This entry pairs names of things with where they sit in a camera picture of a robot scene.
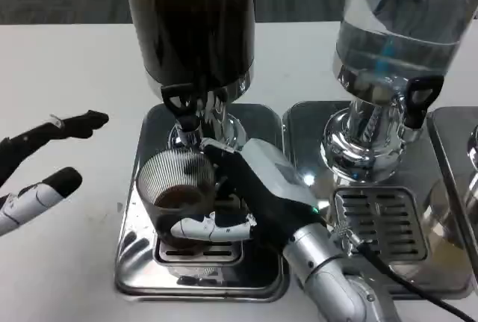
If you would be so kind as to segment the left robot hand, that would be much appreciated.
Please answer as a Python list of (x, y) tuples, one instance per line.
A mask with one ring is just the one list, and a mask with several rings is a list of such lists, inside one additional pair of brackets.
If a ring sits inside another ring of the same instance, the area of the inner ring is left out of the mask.
[[(51, 115), (46, 122), (28, 131), (2, 139), (1, 183), (4, 184), (26, 158), (47, 143), (69, 138), (88, 139), (108, 121), (106, 113), (93, 110), (67, 118)], [(2, 196), (1, 235), (18, 229), (53, 208), (78, 190), (82, 182), (82, 175), (75, 168), (65, 167), (17, 193)]]

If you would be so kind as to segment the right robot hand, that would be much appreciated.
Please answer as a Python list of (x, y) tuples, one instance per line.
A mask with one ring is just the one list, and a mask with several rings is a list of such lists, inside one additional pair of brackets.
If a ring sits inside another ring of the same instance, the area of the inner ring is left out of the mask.
[(211, 138), (201, 150), (223, 169), (228, 182), (249, 209), (230, 213), (185, 216), (170, 228), (175, 238), (236, 242), (263, 238), (280, 254), (297, 245), (316, 264), (334, 255), (317, 199), (282, 151), (261, 139), (250, 139), (242, 149)]

